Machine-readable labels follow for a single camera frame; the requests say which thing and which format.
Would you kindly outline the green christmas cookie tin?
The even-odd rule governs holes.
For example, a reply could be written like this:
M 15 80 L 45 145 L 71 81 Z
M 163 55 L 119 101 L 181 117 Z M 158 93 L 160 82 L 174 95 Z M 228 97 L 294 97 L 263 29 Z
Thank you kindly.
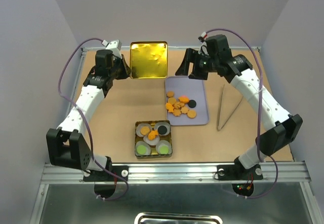
M 135 154 L 135 144 L 138 141 L 144 141 L 143 137 L 139 137 L 136 135 L 136 127 L 140 124 L 140 123 L 148 123 L 152 126 L 152 130 L 154 130 L 154 126 L 157 122 L 168 122 L 170 124 L 169 120 L 158 120 L 158 121 L 138 121 L 135 123 L 135 137 L 134 137 L 134 154 Z M 160 141 L 161 140 L 166 140 L 168 141 L 171 145 L 172 145 L 172 131 L 170 131 L 170 133 L 166 136 L 159 136 L 160 137 Z M 173 154 L 173 145 L 172 145 L 172 154 L 171 155 L 159 155 L 156 151 L 155 146 L 150 146 L 151 147 L 151 154 L 149 156 L 139 156 L 136 158 L 137 159 L 144 159 L 144 158 L 148 158 L 148 159 L 157 159 L 157 158 L 163 158 L 163 157 L 170 157 Z

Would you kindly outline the steel kitchen tongs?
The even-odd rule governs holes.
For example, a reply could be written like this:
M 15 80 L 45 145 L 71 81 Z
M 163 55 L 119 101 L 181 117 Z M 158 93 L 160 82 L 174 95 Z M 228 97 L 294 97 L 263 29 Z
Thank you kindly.
M 233 116 L 233 114 L 236 112 L 236 110 L 238 109 L 238 107 L 241 105 L 242 101 L 243 101 L 243 96 L 241 97 L 240 101 L 238 102 L 238 104 L 235 106 L 235 108 L 233 109 L 233 111 L 230 113 L 230 115 L 228 116 L 228 118 L 225 120 L 225 122 L 223 123 L 223 125 L 220 125 L 220 119 L 221 119 L 221 113 L 222 113 L 222 105 L 223 105 L 223 95 L 224 95 L 224 89 L 225 89 L 225 85 L 222 86 L 221 89 L 221 94 L 220 94 L 220 98 L 219 98 L 219 106 L 218 106 L 218 111 L 217 111 L 217 124 L 216 124 L 216 130 L 218 132 L 220 132 L 224 126 L 228 123 L 228 121 L 231 119 L 231 117 Z

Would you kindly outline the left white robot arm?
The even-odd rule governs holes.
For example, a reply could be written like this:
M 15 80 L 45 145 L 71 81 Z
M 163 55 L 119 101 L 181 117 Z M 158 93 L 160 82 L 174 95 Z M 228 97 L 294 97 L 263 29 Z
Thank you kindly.
M 94 154 L 93 143 L 87 143 L 85 134 L 91 134 L 89 121 L 105 99 L 114 80 L 127 79 L 131 74 L 120 48 L 107 45 L 95 55 L 95 65 L 88 73 L 77 101 L 70 100 L 72 108 L 57 128 L 46 133 L 50 163 L 82 171 L 95 172 L 101 180 L 117 177 L 112 173 L 111 158 Z

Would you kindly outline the gold tin lid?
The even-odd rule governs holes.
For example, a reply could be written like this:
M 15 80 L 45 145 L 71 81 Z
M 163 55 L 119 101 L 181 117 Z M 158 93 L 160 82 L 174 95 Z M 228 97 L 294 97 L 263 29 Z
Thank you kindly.
M 130 44 L 132 79 L 164 79 L 168 75 L 168 43 L 165 41 Z

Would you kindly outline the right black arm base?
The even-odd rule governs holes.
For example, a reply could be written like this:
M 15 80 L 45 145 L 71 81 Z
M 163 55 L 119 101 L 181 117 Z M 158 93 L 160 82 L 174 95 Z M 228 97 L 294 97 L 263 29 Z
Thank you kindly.
M 221 164 L 217 166 L 214 179 L 230 181 L 235 194 L 250 197 L 254 191 L 254 181 L 263 180 L 260 165 L 245 169 L 237 164 Z

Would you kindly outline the green sandwich cookie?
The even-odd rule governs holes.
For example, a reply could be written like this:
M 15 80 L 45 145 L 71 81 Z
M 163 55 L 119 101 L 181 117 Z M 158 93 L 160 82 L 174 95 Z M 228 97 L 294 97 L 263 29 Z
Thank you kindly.
M 145 154 L 146 154 L 146 151 L 147 151 L 147 148 L 146 148 L 146 146 L 144 146 L 144 145 L 138 145 L 138 146 L 136 147 L 136 152 L 137 152 L 137 154 L 139 154 L 139 155 L 145 155 Z
M 158 152 L 159 154 L 161 155 L 167 155 L 169 154 L 169 147 L 167 145 L 161 145 L 159 148 L 158 148 Z

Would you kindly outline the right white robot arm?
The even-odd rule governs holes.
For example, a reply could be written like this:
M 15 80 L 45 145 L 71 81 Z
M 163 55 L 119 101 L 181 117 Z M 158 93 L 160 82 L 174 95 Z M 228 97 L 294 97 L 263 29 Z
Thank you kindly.
M 257 113 L 257 136 L 255 145 L 250 147 L 233 165 L 233 173 L 245 178 L 251 168 L 292 143 L 302 126 L 299 114 L 291 114 L 284 109 L 263 85 L 260 72 L 255 72 L 249 59 L 233 55 L 223 34 L 208 36 L 203 33 L 198 38 L 206 47 L 206 52 L 193 52 L 189 59 L 193 64 L 191 79 L 206 80 L 212 72 L 223 77 L 234 87 L 251 108 Z

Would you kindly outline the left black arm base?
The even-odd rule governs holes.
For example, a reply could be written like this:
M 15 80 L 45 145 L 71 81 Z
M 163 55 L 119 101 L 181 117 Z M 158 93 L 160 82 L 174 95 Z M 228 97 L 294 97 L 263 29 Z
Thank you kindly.
M 127 191 L 129 167 L 127 165 L 113 165 L 111 174 L 105 171 L 87 170 L 84 172 L 83 182 L 94 184 L 94 194 L 97 199 L 103 201 L 117 200 L 123 197 Z

